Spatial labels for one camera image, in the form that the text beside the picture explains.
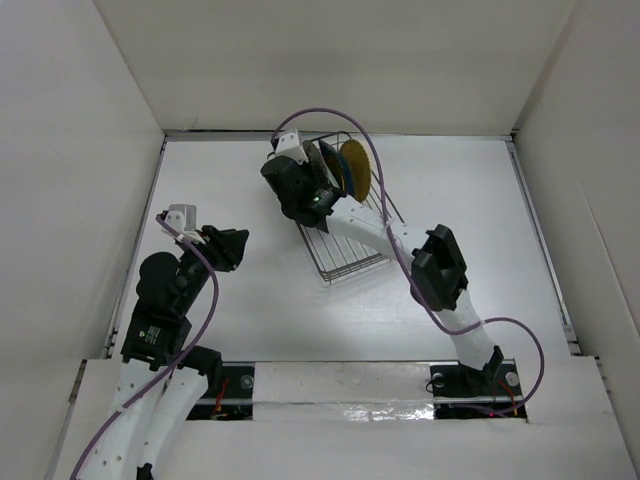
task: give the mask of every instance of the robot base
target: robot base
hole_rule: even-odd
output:
[[[494,418],[494,415],[456,404],[476,405],[502,410],[522,400],[522,389],[515,363],[503,361],[495,380],[485,385],[470,385],[460,364],[438,363],[430,366],[436,419]],[[526,419],[523,407],[504,416]]]

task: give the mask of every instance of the white table surface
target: white table surface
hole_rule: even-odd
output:
[[[374,137],[387,190],[410,225],[452,228],[482,318],[512,316],[533,328],[549,358],[565,358],[558,302],[504,141]],[[142,260],[179,250],[155,215],[172,203],[198,207],[198,224],[250,231],[244,261],[220,274],[220,302],[201,345],[227,361],[376,361],[455,358],[408,294],[395,263],[324,283],[295,224],[260,175],[270,151],[257,140],[169,142],[120,312],[128,326]],[[192,335],[211,302],[208,283],[189,313]],[[535,356],[510,325],[487,327],[508,357]],[[124,335],[117,339],[119,352]]]

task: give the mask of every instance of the white enclosure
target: white enclosure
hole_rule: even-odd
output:
[[[190,422],[166,478],[633,478],[638,32],[640,6],[628,0],[0,0],[0,430],[11,432],[0,476],[68,478],[113,393],[117,356],[97,358],[114,322],[121,346],[129,270],[172,250],[149,221],[171,202],[197,204],[200,224],[251,231],[203,339],[226,359],[453,357],[394,265],[375,267],[375,280],[321,282],[258,173],[264,137],[169,142],[159,163],[163,130],[247,135],[327,106],[400,134],[376,137],[400,211],[418,227],[454,229],[482,317],[518,317],[542,337],[547,380],[530,422],[327,427],[308,412],[280,421],[287,407],[215,430],[222,422]],[[344,123],[314,115],[296,126]],[[515,147],[497,137],[514,126]],[[442,134],[493,137],[427,138]],[[196,326],[210,293],[190,314]],[[398,300],[385,310],[389,293]],[[570,356],[565,311],[591,357]],[[491,333],[528,388],[537,364],[526,336]],[[202,448],[214,443],[225,447]],[[249,459],[237,457],[243,448]],[[230,457],[241,463],[216,470]]]
[[[162,128],[508,134],[575,0],[96,0]],[[335,129],[330,117],[301,128]]]

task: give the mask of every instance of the screw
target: screw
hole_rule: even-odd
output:
[[[441,373],[434,373],[431,376],[431,384],[436,388],[444,387],[444,375]]]
[[[510,387],[517,387],[520,385],[520,378],[518,378],[518,374],[516,372],[509,372],[504,376],[504,379],[507,381]]]
[[[253,387],[253,377],[251,375],[243,375],[240,378],[240,386],[245,390],[248,390],[248,389],[252,388]]]

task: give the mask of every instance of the cable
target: cable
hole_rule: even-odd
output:
[[[227,392],[228,386],[229,386],[229,379],[227,378],[222,384],[222,389],[220,390],[220,393],[218,393],[218,395],[216,396],[216,405],[213,409],[214,413],[220,412],[220,410],[222,410],[222,407],[220,406],[220,402],[224,398],[224,394]]]
[[[433,320],[433,323],[435,323],[436,326],[447,335],[457,336],[457,335],[464,335],[465,333],[469,333],[472,330],[475,330],[476,328],[480,327],[483,323],[490,324],[490,323],[496,323],[496,322],[506,322],[506,323],[517,325],[520,328],[524,329],[529,334],[529,336],[533,339],[533,343],[535,344],[536,349],[538,350],[538,354],[540,356],[540,371],[538,373],[538,378],[536,379],[529,394],[525,398],[523,398],[518,405],[516,405],[516,408],[520,408],[521,406],[523,406],[538,391],[538,388],[542,383],[542,377],[544,377],[544,369],[545,369],[544,352],[542,351],[542,345],[540,344],[540,341],[535,336],[533,331],[521,321],[515,320],[513,318],[508,318],[508,317],[490,318],[488,320],[485,320],[484,322],[477,322],[477,323],[474,323],[473,325],[469,325],[468,327],[465,327],[461,330],[450,330],[447,327],[445,327],[440,321],[440,319],[438,318],[438,316],[431,310],[431,308],[429,308],[429,305],[427,304],[424,297],[422,296],[422,293],[420,292],[420,289],[418,288],[416,282],[414,282],[413,278],[411,278],[411,272],[409,270],[409,267],[405,265],[404,261],[402,260],[400,248],[396,243],[396,238],[395,238],[395,235],[393,234],[393,231],[391,229],[391,224],[389,222],[389,210],[387,208],[387,194],[384,187],[384,174],[382,173],[382,163],[380,162],[380,157],[378,155],[378,151],[376,150],[375,145],[373,144],[373,140],[371,139],[371,136],[366,132],[364,127],[355,118],[339,110],[336,110],[333,108],[327,108],[327,107],[311,107],[311,108],[305,108],[304,110],[300,110],[296,113],[293,113],[289,115],[286,119],[284,119],[280,123],[280,125],[278,125],[278,127],[276,127],[276,129],[274,130],[273,134],[271,135],[271,140],[273,141],[276,135],[278,134],[278,132],[280,132],[291,120],[298,118],[302,115],[306,115],[307,113],[329,113],[331,115],[344,118],[345,120],[350,122],[354,127],[356,127],[358,131],[362,134],[364,139],[366,140],[367,144],[369,145],[369,148],[371,149],[371,152],[373,153],[373,159],[376,164],[376,170],[378,171],[378,181],[380,182],[380,201],[382,204],[382,219],[385,225],[387,225],[386,230],[387,230],[387,235],[389,236],[389,242],[391,243],[391,248],[393,250],[394,255],[396,256],[396,260],[398,261],[400,268],[402,269],[402,273],[404,274],[405,278],[411,285],[411,288],[413,289],[413,291],[417,293],[418,303],[422,306],[422,308],[425,309],[427,314],[431,317],[431,320]],[[470,404],[458,404],[456,406],[463,407],[463,408],[476,408],[480,411],[483,411],[482,409],[484,409],[486,411],[490,411],[494,415],[502,415],[504,413],[513,411],[513,408],[509,408],[506,410],[493,411],[485,407],[479,407],[477,405],[470,405]]]
[[[156,216],[156,222],[158,222],[162,226],[162,228],[167,230],[174,239],[177,239],[177,237],[180,235],[176,230],[174,230],[171,226],[165,223],[160,215]],[[198,342],[202,338],[202,335],[204,335],[204,332],[209,327],[209,324],[211,323],[211,319],[213,318],[213,314],[216,311],[216,306],[218,305],[218,295],[219,295],[218,278],[216,277],[216,272],[211,266],[211,264],[209,263],[209,261],[206,259],[206,257],[202,253],[200,253],[200,251],[191,243],[191,241],[188,238],[183,237],[182,243],[189,250],[193,252],[193,254],[198,258],[198,260],[200,260],[200,262],[202,262],[204,267],[207,269],[207,271],[209,272],[209,275],[211,275],[211,280],[213,281],[213,300],[211,301],[211,308],[209,309],[209,313],[207,314],[207,317],[202,323],[202,327],[200,327],[200,330],[198,330],[198,333],[196,333],[196,336],[191,341],[191,343],[187,345],[187,347],[180,353],[180,355],[178,355],[176,359],[173,362],[171,362],[170,365],[167,366],[167,368],[165,368],[162,372],[158,373],[158,375],[155,376],[151,381],[149,381],[149,383],[147,383],[143,388],[141,388],[140,391],[138,391],[135,395],[133,395],[129,400],[124,402],[122,404],[123,409],[129,408],[131,405],[133,405],[138,400],[140,400],[145,393],[147,393],[149,390],[155,387],[158,383],[160,383],[160,381],[162,381],[165,377],[167,377],[185,359],[185,357],[189,355],[191,350],[193,350],[193,347],[195,347],[198,344]],[[121,415],[120,411],[114,412],[109,418],[107,418],[104,424],[98,429],[96,434],[89,441],[85,449],[82,451],[82,454],[80,455],[80,458],[76,463],[76,466],[73,468],[73,471],[71,472],[70,480],[77,480],[78,474],[80,473],[80,469],[82,469],[82,466],[84,465],[84,462],[87,460],[89,453],[96,446],[96,444],[98,443],[102,435],[104,435],[104,433],[118,419],[120,415]]]
[[[511,397],[511,403],[513,404],[513,414],[517,417],[518,416],[518,409],[516,408],[516,396],[513,394],[513,392],[511,391],[511,389],[507,386],[506,383],[504,383],[502,380],[498,380],[498,384],[504,388],[507,393],[509,394],[509,396]]]

